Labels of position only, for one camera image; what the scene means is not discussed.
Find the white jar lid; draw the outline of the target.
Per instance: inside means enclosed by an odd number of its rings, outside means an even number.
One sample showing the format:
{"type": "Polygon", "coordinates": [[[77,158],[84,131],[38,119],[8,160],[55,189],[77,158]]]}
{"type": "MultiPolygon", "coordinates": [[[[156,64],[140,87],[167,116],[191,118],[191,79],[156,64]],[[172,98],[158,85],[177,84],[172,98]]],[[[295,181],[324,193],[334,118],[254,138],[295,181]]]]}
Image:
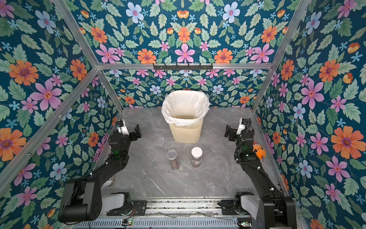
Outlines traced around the white jar lid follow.
{"type": "Polygon", "coordinates": [[[194,147],[191,150],[191,155],[194,158],[200,158],[203,155],[203,150],[200,147],[194,147]]]}

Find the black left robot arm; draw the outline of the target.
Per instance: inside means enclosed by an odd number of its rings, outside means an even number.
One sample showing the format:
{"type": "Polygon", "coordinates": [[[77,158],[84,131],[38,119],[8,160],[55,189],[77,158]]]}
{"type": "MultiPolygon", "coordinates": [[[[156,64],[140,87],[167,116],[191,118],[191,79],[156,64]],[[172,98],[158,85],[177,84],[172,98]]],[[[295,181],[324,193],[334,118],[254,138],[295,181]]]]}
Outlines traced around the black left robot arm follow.
{"type": "Polygon", "coordinates": [[[109,211],[119,211],[122,214],[132,211],[128,192],[103,197],[102,186],[127,166],[131,142],[141,137],[139,125],[136,125],[133,132],[127,132],[126,126],[114,131],[109,138],[111,154],[104,164],[84,177],[70,179],[65,184],[58,213],[59,222],[71,225],[94,221],[100,214],[109,211]]]}

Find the clear jar with flower tea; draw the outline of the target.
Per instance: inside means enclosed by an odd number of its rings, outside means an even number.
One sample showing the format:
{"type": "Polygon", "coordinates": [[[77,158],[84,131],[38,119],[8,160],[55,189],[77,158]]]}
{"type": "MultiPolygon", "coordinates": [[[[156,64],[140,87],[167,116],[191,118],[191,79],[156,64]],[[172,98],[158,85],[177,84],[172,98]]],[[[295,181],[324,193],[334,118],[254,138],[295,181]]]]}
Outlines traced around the clear jar with flower tea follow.
{"type": "Polygon", "coordinates": [[[201,166],[202,152],[192,152],[191,164],[194,168],[201,166]]]}

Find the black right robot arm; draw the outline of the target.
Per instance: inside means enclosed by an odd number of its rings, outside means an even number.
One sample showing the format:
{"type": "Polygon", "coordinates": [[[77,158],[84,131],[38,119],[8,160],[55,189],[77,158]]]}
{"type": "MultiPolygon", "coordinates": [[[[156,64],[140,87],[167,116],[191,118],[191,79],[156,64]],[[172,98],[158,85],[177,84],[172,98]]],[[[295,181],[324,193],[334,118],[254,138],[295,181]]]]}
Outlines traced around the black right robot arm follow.
{"type": "Polygon", "coordinates": [[[285,196],[269,178],[262,165],[266,152],[254,141],[254,129],[240,125],[238,129],[226,126],[225,137],[235,143],[234,160],[249,176],[257,195],[237,192],[234,208],[247,212],[250,222],[241,222],[241,229],[295,229],[297,227],[295,202],[285,196]]]}

